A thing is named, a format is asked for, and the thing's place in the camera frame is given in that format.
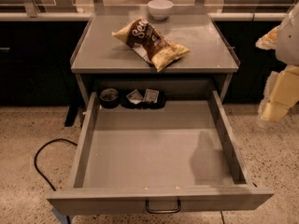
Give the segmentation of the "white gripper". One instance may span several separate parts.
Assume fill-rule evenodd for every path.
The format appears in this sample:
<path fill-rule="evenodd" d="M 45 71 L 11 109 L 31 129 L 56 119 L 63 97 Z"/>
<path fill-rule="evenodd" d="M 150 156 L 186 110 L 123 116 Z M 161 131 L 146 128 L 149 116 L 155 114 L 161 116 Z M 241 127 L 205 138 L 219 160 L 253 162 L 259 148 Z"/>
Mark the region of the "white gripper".
<path fill-rule="evenodd" d="M 289 64 L 281 72 L 272 72 L 266 81 L 258 109 L 257 123 L 268 128 L 283 120 L 299 102 L 299 4 L 255 43 L 259 49 L 276 49 L 279 61 Z"/>

